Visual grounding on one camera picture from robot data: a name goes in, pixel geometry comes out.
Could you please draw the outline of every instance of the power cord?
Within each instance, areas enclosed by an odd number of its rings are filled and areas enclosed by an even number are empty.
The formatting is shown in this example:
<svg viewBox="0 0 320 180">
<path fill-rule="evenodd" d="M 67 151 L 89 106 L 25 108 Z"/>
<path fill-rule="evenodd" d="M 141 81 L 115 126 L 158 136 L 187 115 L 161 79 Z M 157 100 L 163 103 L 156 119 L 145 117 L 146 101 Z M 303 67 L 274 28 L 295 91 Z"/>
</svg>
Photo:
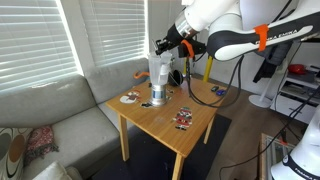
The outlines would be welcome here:
<svg viewBox="0 0 320 180">
<path fill-rule="evenodd" d="M 294 52 L 294 54 L 293 54 L 290 62 L 288 63 L 288 66 L 289 66 L 289 64 L 291 64 L 292 60 L 293 60 L 294 57 L 296 56 L 298 50 L 300 49 L 300 46 L 301 46 L 301 43 L 299 44 L 298 48 L 297 48 L 296 51 Z M 285 70 L 285 72 L 284 72 L 284 74 L 283 74 L 283 76 L 282 76 L 282 79 L 281 79 L 280 84 L 279 84 L 278 89 L 277 89 L 277 94 L 276 94 L 275 99 L 274 99 L 274 110 L 275 110 L 276 112 L 278 112 L 278 111 L 277 111 L 277 98 L 278 98 L 278 95 L 280 94 L 280 87 L 281 87 L 281 85 L 282 85 L 282 83 L 283 83 L 284 78 L 286 77 L 287 72 L 288 72 L 288 68 L 286 68 L 286 70 Z M 293 136 L 294 136 L 296 139 L 298 139 L 298 140 L 300 141 L 301 138 L 300 138 L 296 133 L 294 133 L 294 132 L 292 131 L 292 129 L 291 129 L 290 126 L 288 126 L 288 130 L 293 134 Z"/>
<path fill-rule="evenodd" d="M 234 69 L 233 69 L 233 72 L 232 72 L 232 75 L 231 75 L 231 78 L 230 78 L 230 81 L 229 81 L 229 84 L 225 90 L 225 94 L 222 95 L 217 101 L 215 102 L 212 102 L 212 103 L 205 103 L 203 102 L 202 100 L 200 100 L 198 97 L 196 97 L 193 93 L 193 91 L 191 90 L 191 76 L 190 76 L 190 62 L 189 62 L 189 59 L 187 59 L 186 61 L 186 80 L 187 80 L 187 84 L 188 84 L 188 91 L 189 91 L 189 96 L 190 98 L 192 98 L 193 101 L 195 101 L 197 104 L 200 104 L 200 105 L 203 105 L 203 106 L 208 106 L 208 107 L 211 107 L 211 108 L 225 108 L 225 107 L 228 107 L 232 104 L 234 104 L 239 96 L 240 96 L 240 93 L 241 93 L 241 65 L 242 65 L 242 61 L 244 59 L 244 55 L 242 55 L 240 57 L 240 59 L 238 60 L 237 64 L 235 65 Z M 236 70 L 238 68 L 238 87 L 237 87 L 237 95 L 236 97 L 233 99 L 233 101 L 227 105 L 223 105 L 223 106 L 214 106 L 214 104 L 217 104 L 218 102 L 222 101 L 224 99 L 224 97 L 227 95 L 227 93 L 229 92 L 229 89 L 231 87 L 231 84 L 232 84 L 232 81 L 233 81 L 233 78 L 234 78 L 234 75 L 236 73 Z"/>
<path fill-rule="evenodd" d="M 197 59 L 197 60 L 194 60 L 193 62 L 198 62 L 198 61 L 204 56 L 204 54 L 206 54 L 206 52 L 203 52 L 203 53 L 201 54 L 201 56 L 198 57 L 198 59 Z"/>
<path fill-rule="evenodd" d="M 248 159 L 248 160 L 246 160 L 246 161 L 243 161 L 243 162 L 241 162 L 241 163 L 238 163 L 238 164 L 235 164 L 235 165 L 232 165 L 232 166 L 225 166 L 225 167 L 220 168 L 220 171 L 219 171 L 219 178 L 220 178 L 220 180 L 221 180 L 221 173 L 222 173 L 222 170 L 223 170 L 223 169 L 232 168 L 232 167 L 235 167 L 235 166 L 239 166 L 239 165 L 245 164 L 245 163 L 247 163 L 247 162 L 249 162 L 249 161 L 251 161 L 251 160 L 259 157 L 262 153 L 264 153 L 264 152 L 271 146 L 271 144 L 273 143 L 273 141 L 274 141 L 278 136 L 281 135 L 281 132 L 284 131 L 284 130 L 289 126 L 289 124 L 290 124 L 290 123 L 294 120 L 294 118 L 299 114 L 299 112 L 301 111 L 301 109 L 302 109 L 302 108 L 310 101 L 310 99 L 313 98 L 318 92 L 320 92 L 320 86 L 318 86 L 318 88 L 313 92 L 313 94 L 312 94 L 306 101 L 304 101 L 299 107 L 297 107 L 295 110 L 293 110 L 293 111 L 290 113 L 290 115 L 289 115 L 290 120 L 287 122 L 287 124 L 286 124 L 282 129 L 280 129 L 280 131 L 273 137 L 273 139 L 270 141 L 270 143 L 269 143 L 261 152 L 259 152 L 259 153 L 258 153 L 257 155 L 255 155 L 254 157 L 252 157 L 252 158 L 250 158 L 250 159 Z"/>
</svg>

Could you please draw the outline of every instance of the gray couch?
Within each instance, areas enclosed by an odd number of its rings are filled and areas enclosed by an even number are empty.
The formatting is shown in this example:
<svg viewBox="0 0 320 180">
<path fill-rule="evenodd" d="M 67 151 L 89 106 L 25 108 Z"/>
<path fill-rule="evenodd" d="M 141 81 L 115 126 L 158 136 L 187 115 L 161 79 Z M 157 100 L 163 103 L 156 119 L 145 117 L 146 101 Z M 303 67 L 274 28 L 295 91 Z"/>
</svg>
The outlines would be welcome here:
<svg viewBox="0 0 320 180">
<path fill-rule="evenodd" d="M 146 59 L 120 62 L 85 73 L 0 96 L 0 127 L 52 125 L 60 152 L 38 158 L 24 168 L 23 179 L 32 179 L 53 161 L 77 168 L 80 173 L 120 146 L 116 113 L 104 103 L 145 79 Z M 129 137 L 138 132 L 128 124 Z"/>
</svg>

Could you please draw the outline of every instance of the silver cylinder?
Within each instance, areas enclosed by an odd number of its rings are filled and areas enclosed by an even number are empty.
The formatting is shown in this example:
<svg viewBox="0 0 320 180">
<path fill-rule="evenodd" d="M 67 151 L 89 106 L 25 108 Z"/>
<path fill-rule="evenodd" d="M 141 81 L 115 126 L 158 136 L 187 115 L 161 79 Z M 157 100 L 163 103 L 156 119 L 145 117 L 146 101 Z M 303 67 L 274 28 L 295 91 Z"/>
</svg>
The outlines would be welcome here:
<svg viewBox="0 0 320 180">
<path fill-rule="evenodd" d="M 152 85 L 150 103 L 153 106 L 162 106 L 166 102 L 166 85 Z"/>
<path fill-rule="evenodd" d="M 179 14 L 178 18 L 175 21 L 175 25 L 176 25 L 176 28 L 177 28 L 177 31 L 179 32 L 179 34 L 185 39 L 192 38 L 194 35 L 196 35 L 198 33 L 188 23 L 185 15 L 184 15 L 184 11 L 182 11 Z"/>
</svg>

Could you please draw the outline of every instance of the sticker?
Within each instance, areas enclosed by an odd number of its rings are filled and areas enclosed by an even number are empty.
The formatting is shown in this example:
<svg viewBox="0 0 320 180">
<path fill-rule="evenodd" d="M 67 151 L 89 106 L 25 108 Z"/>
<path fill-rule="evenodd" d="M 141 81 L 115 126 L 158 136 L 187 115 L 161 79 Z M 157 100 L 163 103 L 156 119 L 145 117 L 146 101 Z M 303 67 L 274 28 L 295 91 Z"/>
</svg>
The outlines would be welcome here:
<svg viewBox="0 0 320 180">
<path fill-rule="evenodd" d="M 122 96 L 120 98 L 120 102 L 125 104 L 132 104 L 135 103 L 140 97 L 139 97 L 139 91 L 131 91 L 127 95 Z"/>
<path fill-rule="evenodd" d="M 151 103 L 141 103 L 141 107 L 144 107 L 144 108 L 152 107 L 152 104 Z"/>
<path fill-rule="evenodd" d="M 188 107 L 180 108 L 180 111 L 177 113 L 176 117 L 172 118 L 178 126 L 176 129 L 187 130 L 188 127 L 192 124 L 192 113 Z"/>
<path fill-rule="evenodd" d="M 167 89 L 167 92 L 170 93 L 170 94 L 173 94 L 173 93 L 174 93 L 174 91 L 171 90 L 171 89 Z"/>
<path fill-rule="evenodd" d="M 152 98 L 154 99 L 162 99 L 166 95 L 165 91 L 152 91 Z"/>
</svg>

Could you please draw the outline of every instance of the wooden table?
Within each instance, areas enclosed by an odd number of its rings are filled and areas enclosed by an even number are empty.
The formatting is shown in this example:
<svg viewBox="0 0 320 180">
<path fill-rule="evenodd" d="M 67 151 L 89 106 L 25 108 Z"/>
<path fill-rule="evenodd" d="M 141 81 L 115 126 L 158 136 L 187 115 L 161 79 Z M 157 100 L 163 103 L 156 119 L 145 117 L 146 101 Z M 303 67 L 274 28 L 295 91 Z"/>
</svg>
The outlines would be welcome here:
<svg viewBox="0 0 320 180">
<path fill-rule="evenodd" d="M 213 86 L 214 84 L 201 80 L 191 80 L 192 91 L 206 103 L 214 102 L 220 98 L 211 92 Z M 139 102 L 133 104 L 121 103 L 120 98 L 133 90 L 140 92 Z M 217 109 L 201 106 L 189 98 L 187 82 L 184 82 L 180 87 L 167 86 L 167 90 L 173 90 L 174 92 L 172 94 L 167 92 L 171 100 L 161 107 L 141 107 L 141 103 L 148 102 L 150 99 L 151 88 L 149 82 L 142 83 L 114 97 L 107 101 L 106 105 L 118 113 L 123 160 L 129 159 L 126 122 L 128 120 L 177 153 L 172 179 L 179 179 L 184 159 L 189 155 L 206 129 L 204 143 L 207 143 Z M 176 129 L 175 126 L 178 124 L 172 120 L 182 107 L 189 107 L 192 112 L 192 125 L 186 131 Z"/>
</svg>

